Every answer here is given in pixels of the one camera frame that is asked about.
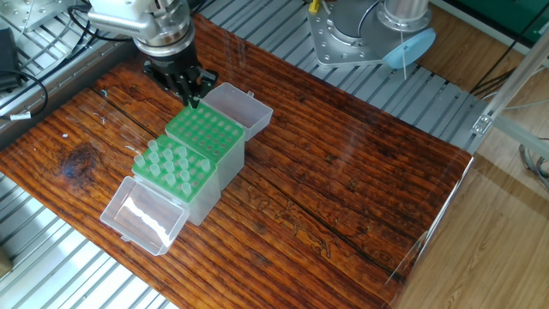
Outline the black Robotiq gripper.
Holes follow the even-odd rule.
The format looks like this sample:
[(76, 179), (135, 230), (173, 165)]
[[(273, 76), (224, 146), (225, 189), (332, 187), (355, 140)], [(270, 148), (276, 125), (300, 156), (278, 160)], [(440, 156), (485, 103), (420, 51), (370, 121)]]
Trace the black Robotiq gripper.
[(201, 70), (194, 43), (171, 56), (154, 56), (149, 50), (142, 50), (148, 56), (143, 65), (143, 73), (162, 88), (181, 99), (184, 106), (198, 108), (200, 99), (205, 97), (218, 81), (219, 73), (214, 70)]

